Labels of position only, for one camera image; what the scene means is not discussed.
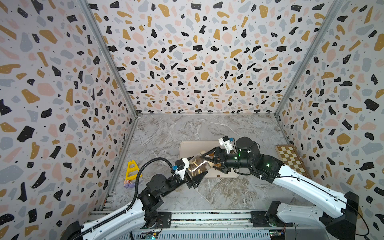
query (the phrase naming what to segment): marble floor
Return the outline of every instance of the marble floor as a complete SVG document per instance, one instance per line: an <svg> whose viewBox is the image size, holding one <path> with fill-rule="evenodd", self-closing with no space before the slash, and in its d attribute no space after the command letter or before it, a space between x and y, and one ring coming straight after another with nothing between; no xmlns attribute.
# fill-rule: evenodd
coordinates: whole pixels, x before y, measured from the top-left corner
<svg viewBox="0 0 384 240"><path fill-rule="evenodd" d="M110 210L116 210L132 200L134 188L124 188L128 162L139 167L155 157L165 157L174 163L179 144L184 140L217 140L225 135L236 139L246 136L260 144L263 154L277 157L275 145L286 144L276 119L269 115L140 115L127 156L113 189ZM143 171L139 192L153 175L171 175L168 165L154 162ZM267 209L277 200L295 205L308 203L293 192L254 176L203 179L196 189L181 186L163 198L162 210L206 209Z"/></svg>

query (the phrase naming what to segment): wooden chessboard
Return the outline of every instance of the wooden chessboard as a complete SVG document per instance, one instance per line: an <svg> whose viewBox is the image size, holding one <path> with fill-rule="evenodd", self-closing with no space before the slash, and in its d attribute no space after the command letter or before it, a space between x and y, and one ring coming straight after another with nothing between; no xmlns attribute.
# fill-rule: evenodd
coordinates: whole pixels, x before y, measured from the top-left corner
<svg viewBox="0 0 384 240"><path fill-rule="evenodd" d="M279 159L283 161L286 165L290 166L292 169L294 169L296 172L300 173L304 177L311 179L311 176L307 172L303 160L296 152L294 145L276 145L276 152L279 156Z"/></svg>

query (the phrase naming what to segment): yellow plastic stand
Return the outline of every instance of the yellow plastic stand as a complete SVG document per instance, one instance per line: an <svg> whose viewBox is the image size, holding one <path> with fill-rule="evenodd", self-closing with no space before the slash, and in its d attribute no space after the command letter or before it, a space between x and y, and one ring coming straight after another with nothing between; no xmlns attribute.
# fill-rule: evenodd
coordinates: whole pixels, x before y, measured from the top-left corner
<svg viewBox="0 0 384 240"><path fill-rule="evenodd" d="M136 176L137 174L133 175L133 176L129 176L129 174L131 172L134 172L134 171L139 171L139 167L137 166L135 160L132 160L132 161L129 161L128 162L128 167L127 167L127 174L125 176L125 180L129 180L129 181L133 181L136 179Z"/></svg>

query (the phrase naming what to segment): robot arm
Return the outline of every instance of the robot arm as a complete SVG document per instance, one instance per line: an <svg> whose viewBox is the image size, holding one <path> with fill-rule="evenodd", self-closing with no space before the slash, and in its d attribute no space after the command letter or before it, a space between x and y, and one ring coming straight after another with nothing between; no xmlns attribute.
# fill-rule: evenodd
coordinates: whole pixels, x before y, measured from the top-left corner
<svg viewBox="0 0 384 240"><path fill-rule="evenodd" d="M261 154L258 144L247 137L236 141L234 152L231 144L233 140L227 136L221 138L219 142L224 149L215 147L201 155L200 159L210 162L210 166L222 173L230 172L231 168L248 168L251 175L285 187L316 205L315 208L301 207L273 201L266 213L269 224L303 223L323 227L340 240L354 239L359 203L356 194L342 194L298 174L279 159ZM184 183L189 188L198 187L208 173L208 168L205 171L202 168L201 173L192 174L191 169L196 164L194 159L189 157L177 160L171 169L173 175L169 178L162 174L153 176L147 187L137 195L137 201L133 200L135 202L130 209L130 204L127 204L82 226L74 222L68 226L61 240L115 239L143 226L153 226L158 217L157 208L163 204L161 197Z"/></svg>

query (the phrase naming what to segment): terrazzo wallpaper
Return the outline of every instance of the terrazzo wallpaper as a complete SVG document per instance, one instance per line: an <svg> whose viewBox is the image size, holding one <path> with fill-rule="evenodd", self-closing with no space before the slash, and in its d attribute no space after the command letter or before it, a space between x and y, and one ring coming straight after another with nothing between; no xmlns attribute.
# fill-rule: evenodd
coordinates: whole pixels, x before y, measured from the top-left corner
<svg viewBox="0 0 384 240"><path fill-rule="evenodd" d="M375 240L384 238L383 4L345 1L278 117L313 179L360 196L365 239ZM357 232L367 232L361 219Z"/></svg>
<svg viewBox="0 0 384 240"><path fill-rule="evenodd" d="M89 0L139 113L273 113L332 0Z"/></svg>
<svg viewBox="0 0 384 240"><path fill-rule="evenodd" d="M98 208L132 122L76 1L0 1L0 238Z"/></svg>

